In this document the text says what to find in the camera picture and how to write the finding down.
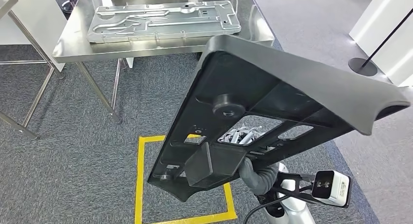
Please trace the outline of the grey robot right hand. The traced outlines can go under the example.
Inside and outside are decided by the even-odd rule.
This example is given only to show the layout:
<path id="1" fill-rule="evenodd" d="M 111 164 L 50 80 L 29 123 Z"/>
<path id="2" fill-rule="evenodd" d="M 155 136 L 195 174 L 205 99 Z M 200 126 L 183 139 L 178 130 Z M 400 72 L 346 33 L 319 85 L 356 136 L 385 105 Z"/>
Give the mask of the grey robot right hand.
<path id="1" fill-rule="evenodd" d="M 220 138 L 218 138 L 218 142 L 247 146 L 263 136 L 265 133 L 266 132 L 263 131 L 262 126 L 252 128 L 242 126 L 224 133 Z"/>

